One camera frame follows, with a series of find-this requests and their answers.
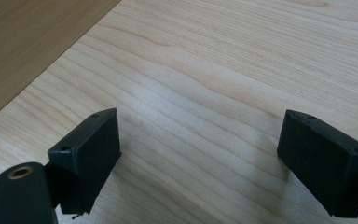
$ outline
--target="light wood surface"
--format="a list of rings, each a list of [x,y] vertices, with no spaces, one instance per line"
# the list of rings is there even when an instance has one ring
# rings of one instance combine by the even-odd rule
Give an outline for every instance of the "light wood surface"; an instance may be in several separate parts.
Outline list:
[[[119,0],[0,0],[0,109]]]
[[[358,1],[123,0],[0,111],[0,173],[110,107],[123,155],[61,223],[358,223],[276,155],[286,109],[358,140]]]

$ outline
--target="wooden table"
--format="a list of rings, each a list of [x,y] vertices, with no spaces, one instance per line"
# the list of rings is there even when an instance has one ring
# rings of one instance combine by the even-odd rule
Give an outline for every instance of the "wooden table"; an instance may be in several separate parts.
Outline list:
[[[358,1],[122,0],[0,111],[0,173],[110,107],[123,155],[60,223],[358,223],[276,154],[288,108],[358,140]]]

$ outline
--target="black bracket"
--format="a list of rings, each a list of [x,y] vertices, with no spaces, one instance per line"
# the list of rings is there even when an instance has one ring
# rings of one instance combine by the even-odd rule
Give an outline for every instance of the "black bracket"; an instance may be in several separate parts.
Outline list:
[[[330,216],[358,217],[358,141],[314,116],[287,110],[278,156]]]
[[[26,162],[0,174],[0,224],[57,223],[90,213],[120,157],[115,108],[89,116],[48,151],[49,163]]]

